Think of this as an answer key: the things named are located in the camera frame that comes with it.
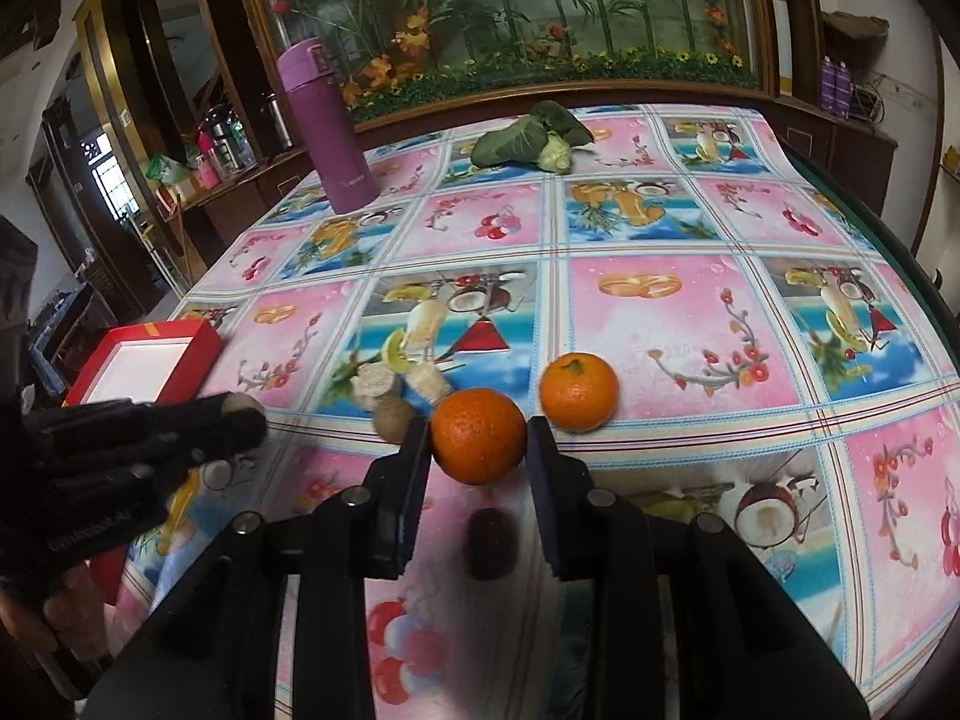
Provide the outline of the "person's left hand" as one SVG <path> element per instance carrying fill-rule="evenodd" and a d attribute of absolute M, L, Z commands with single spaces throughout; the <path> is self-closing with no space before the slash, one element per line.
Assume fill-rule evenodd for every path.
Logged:
<path fill-rule="evenodd" d="M 86 564 L 62 575 L 62 587 L 40 613 L 2 593 L 2 624 L 14 640 L 43 655 L 53 655 L 60 645 L 80 661 L 109 653 L 103 592 Z"/>

